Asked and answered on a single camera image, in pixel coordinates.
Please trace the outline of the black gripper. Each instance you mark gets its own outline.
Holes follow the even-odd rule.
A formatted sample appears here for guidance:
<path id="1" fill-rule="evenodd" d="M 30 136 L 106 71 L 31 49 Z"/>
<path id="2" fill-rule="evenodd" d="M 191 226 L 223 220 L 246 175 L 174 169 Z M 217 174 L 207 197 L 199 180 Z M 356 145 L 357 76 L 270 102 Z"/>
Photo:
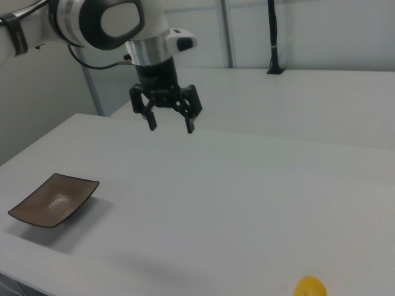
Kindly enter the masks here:
<path id="1" fill-rule="evenodd" d="M 152 92 L 156 98 L 156 106 L 160 108 L 173 108 L 185 119 L 186 129 L 189 134 L 194 131 L 194 121 L 202 111 L 201 101 L 195 85 L 185 88 L 178 85 L 177 72 L 174 59 L 171 57 L 164 62 L 155 65 L 137 65 L 136 72 L 139 84 L 135 84 L 129 90 L 130 100 L 134 113 L 140 113 L 148 122 L 149 129 L 154 131 L 157 122 L 152 111 L 154 101 L 150 100 Z M 143 95 L 149 101 L 145 105 Z"/>

